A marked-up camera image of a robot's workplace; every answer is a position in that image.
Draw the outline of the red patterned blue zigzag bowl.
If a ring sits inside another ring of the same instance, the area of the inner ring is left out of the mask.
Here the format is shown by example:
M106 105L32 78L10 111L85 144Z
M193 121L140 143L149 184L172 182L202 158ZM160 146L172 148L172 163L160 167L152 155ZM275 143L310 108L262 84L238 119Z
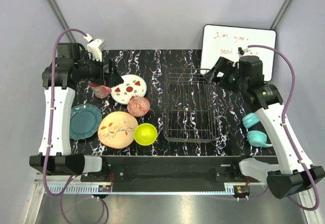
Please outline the red patterned blue zigzag bowl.
M150 110L150 102L145 97L132 96L127 104L127 110L134 117L144 116Z

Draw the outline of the black wire dish rack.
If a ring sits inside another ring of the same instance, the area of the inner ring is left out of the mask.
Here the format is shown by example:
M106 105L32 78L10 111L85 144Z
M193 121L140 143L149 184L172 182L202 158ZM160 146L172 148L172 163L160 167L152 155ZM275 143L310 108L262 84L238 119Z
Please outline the black wire dish rack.
M209 70L168 68L164 89L164 137L169 142L210 143L218 138L218 103Z

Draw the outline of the lime green bowl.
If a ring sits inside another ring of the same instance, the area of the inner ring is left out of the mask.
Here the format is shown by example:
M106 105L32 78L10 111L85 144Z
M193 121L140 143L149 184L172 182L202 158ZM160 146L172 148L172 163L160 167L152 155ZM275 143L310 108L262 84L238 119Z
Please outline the lime green bowl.
M142 146L153 144L158 136L157 129L150 123L140 124L134 133L134 140Z

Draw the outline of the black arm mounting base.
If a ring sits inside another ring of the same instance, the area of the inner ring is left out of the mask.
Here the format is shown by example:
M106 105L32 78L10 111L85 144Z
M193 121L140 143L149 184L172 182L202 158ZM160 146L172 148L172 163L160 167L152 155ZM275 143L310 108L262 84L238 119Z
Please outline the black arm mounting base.
M247 156L103 156L103 175L81 177L82 182L104 182L113 175L113 182L127 182L134 179L181 179L203 178L216 180L223 177L228 181L257 182L245 177L239 170L239 161Z

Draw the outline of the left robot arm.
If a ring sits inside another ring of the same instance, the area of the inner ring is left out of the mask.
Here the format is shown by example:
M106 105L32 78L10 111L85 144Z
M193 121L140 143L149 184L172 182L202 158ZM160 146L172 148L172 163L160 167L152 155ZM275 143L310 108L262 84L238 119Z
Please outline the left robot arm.
M42 73L46 99L45 124L37 155L30 156L29 165L45 175L82 175L92 173L105 181L110 169L100 156L72 154L70 118L75 90L79 82L114 87L123 83L113 60L104 70L103 39L92 39L86 47L79 43L58 43L54 61Z

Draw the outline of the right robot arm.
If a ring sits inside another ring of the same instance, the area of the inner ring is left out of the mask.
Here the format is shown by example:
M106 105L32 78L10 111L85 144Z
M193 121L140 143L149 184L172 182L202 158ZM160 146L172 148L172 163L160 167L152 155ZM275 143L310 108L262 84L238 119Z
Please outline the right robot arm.
M276 153L277 165L249 157L231 168L231 177L247 177L267 184L274 197L283 199L311 189L324 178L322 166L315 166L299 144L284 112L283 99L277 87L264 81L263 63L259 57L246 55L238 62L220 57L213 68L203 73L208 82L240 92L263 125L267 139Z

